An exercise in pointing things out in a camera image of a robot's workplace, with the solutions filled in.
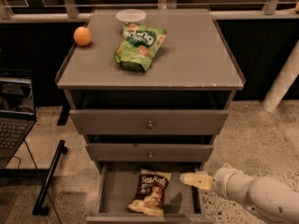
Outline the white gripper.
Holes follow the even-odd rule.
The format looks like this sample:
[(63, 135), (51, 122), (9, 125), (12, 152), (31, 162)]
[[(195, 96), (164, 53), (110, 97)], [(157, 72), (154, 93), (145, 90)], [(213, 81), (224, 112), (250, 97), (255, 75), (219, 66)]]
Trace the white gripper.
[[(181, 174), (180, 181), (198, 189), (212, 189), (212, 177), (205, 172)], [(213, 175), (213, 189), (222, 198), (243, 203), (249, 190), (249, 176), (226, 162)]]

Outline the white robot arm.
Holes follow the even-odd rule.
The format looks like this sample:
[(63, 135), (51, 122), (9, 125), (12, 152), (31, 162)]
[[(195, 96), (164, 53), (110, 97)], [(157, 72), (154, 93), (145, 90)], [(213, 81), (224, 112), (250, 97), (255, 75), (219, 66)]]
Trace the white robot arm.
[(205, 171), (183, 173), (180, 181), (198, 189), (213, 190), (267, 224), (299, 224), (299, 193), (275, 178), (246, 175), (224, 163), (214, 175)]

